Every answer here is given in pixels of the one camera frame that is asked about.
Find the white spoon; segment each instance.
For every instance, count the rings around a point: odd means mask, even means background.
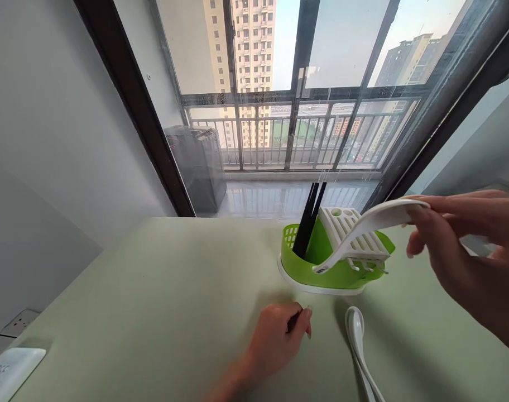
[[[312,267],[312,270],[317,274],[330,270],[338,261],[344,258],[351,242],[364,233],[411,222],[412,219],[407,214],[407,208],[410,205],[431,208],[429,204],[414,199],[397,199],[376,205],[357,220],[329,258],[322,264]]]
[[[361,372],[361,377],[364,383],[366,395],[368,396],[368,401],[385,402],[383,395],[381,395],[379,388],[373,381],[373,378],[368,371],[368,367],[366,367],[362,345],[362,338],[364,336],[364,318],[362,317],[361,311],[357,307],[350,307],[346,311],[345,331],[348,334],[351,350],[353,351],[353,357],[355,358],[355,362],[359,366],[359,371]]]

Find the hand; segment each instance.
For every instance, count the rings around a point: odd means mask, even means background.
[[[294,328],[288,321],[299,313]],[[312,310],[303,310],[299,303],[269,305],[260,313],[251,344],[243,357],[234,363],[207,402],[229,402],[255,387],[265,378],[288,364],[299,352],[304,333],[311,337]]]
[[[417,231],[407,254],[428,247],[431,267],[446,292],[509,347],[509,197],[496,190],[452,197],[413,196],[431,210],[409,210]],[[489,257],[469,255],[459,237],[486,236],[499,247]]]
[[[288,321],[300,313],[297,322],[288,331]],[[260,313],[251,344],[243,361],[251,372],[253,382],[259,383],[286,366],[299,352],[305,332],[310,337],[312,310],[303,310],[297,302],[287,305],[271,304]]]

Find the white device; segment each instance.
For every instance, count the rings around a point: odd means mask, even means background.
[[[38,348],[11,348],[0,355],[0,402],[13,397],[45,355]]]

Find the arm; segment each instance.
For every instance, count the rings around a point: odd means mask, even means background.
[[[299,313],[295,327],[288,332],[288,321]],[[311,336],[312,309],[299,303],[269,305],[258,319],[254,335],[243,356],[206,399],[206,402],[231,402],[255,388],[264,379],[286,366],[299,352],[305,332]]]

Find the light green tabletop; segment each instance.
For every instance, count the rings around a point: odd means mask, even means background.
[[[384,230],[396,245],[390,274],[343,298],[282,279],[286,223],[145,221],[15,341],[47,355],[12,401],[200,400],[245,348],[260,310],[292,299],[314,307],[312,340],[250,400],[364,400],[343,326],[356,305],[387,401],[509,401],[509,350],[446,295],[426,253],[407,259],[411,229]]]

